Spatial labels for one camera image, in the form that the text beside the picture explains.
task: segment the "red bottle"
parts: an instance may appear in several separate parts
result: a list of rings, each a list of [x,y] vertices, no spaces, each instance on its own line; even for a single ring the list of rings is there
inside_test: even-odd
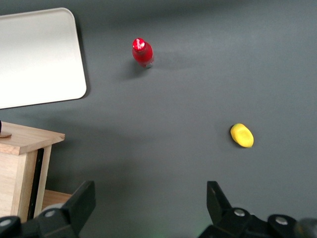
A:
[[[137,38],[132,44],[132,55],[134,59],[144,68],[150,68],[153,65],[152,46],[141,38]]]

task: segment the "red cap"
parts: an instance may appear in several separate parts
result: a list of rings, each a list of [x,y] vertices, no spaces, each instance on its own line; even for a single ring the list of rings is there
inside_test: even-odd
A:
[[[145,41],[141,38],[137,38],[133,41],[132,46],[135,51],[143,51],[145,49]]]

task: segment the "yellow object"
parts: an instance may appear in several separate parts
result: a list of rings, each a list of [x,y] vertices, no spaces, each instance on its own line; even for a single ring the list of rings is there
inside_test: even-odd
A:
[[[232,139],[242,147],[250,148],[253,146],[254,138],[250,130],[243,124],[235,124],[230,130]]]

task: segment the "gray table surface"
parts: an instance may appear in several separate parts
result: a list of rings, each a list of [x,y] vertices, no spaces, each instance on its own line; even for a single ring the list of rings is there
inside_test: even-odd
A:
[[[0,5],[0,15],[75,15],[85,97],[0,110],[0,119],[66,134],[53,146],[47,188],[96,182],[83,238],[195,238],[211,223],[208,180],[261,219],[317,217],[316,0]],[[153,46],[151,69],[132,58],[136,37]],[[253,148],[230,138],[238,122]]]

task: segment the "white tray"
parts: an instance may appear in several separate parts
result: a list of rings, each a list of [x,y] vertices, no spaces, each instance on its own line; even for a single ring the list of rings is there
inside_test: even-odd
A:
[[[86,81],[73,14],[0,16],[0,109],[81,98]]]

